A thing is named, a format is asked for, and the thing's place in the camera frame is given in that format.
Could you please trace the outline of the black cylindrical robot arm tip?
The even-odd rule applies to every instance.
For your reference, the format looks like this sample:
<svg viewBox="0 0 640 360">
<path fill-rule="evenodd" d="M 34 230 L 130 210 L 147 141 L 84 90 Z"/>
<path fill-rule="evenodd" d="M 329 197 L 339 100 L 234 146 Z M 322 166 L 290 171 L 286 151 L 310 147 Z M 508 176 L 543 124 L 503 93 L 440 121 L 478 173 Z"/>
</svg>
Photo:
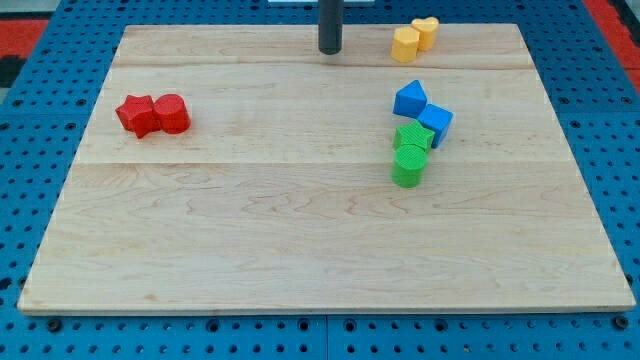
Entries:
<svg viewBox="0 0 640 360">
<path fill-rule="evenodd" d="M 343 0 L 318 1 L 318 48 L 325 55 L 342 49 Z"/>
</svg>

